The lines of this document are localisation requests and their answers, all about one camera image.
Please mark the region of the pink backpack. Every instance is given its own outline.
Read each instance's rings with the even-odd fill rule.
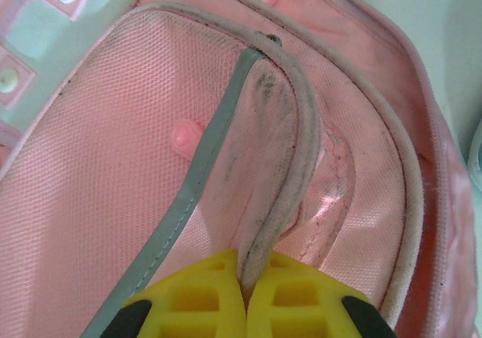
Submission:
[[[275,249],[399,338],[478,336],[470,183],[396,26],[360,0],[137,5],[0,127],[0,336],[98,337],[226,248],[245,297]]]

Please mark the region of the zipper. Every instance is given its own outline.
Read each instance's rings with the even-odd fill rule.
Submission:
[[[440,287],[444,282],[444,271],[446,257],[444,251],[447,247],[447,221],[449,208],[447,205],[449,181],[447,177],[447,162],[444,159],[443,145],[441,134],[439,133],[439,116],[436,115],[438,107],[435,101],[432,88],[430,86],[429,77],[425,66],[423,65],[420,55],[416,51],[411,40],[396,26],[388,17],[383,16],[380,12],[374,10],[370,5],[362,0],[337,0],[348,4],[350,11],[355,17],[368,24],[370,27],[376,25],[377,34],[384,38],[390,44],[396,44],[401,47],[408,55],[410,61],[415,67],[416,76],[422,87],[423,96],[426,101],[427,113],[429,116],[429,125],[432,129],[432,141],[435,153],[435,165],[437,168],[437,180],[439,193],[441,196],[438,200],[438,220],[437,220],[437,241],[435,242],[435,262],[434,275],[432,277],[432,287]],[[442,289],[434,289],[429,298],[428,320],[425,328],[425,336],[435,335],[437,331],[437,322],[440,320]]]

